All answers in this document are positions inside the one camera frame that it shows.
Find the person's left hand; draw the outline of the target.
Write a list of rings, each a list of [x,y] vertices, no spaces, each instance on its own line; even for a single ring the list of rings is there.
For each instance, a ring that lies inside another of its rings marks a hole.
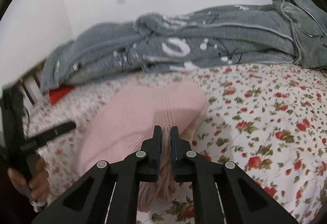
[[[13,168],[9,168],[7,172],[11,183],[19,193],[32,198],[41,205],[45,205],[49,195],[49,174],[45,167],[45,160],[39,158],[35,165],[37,174],[30,182],[27,182],[24,176]]]

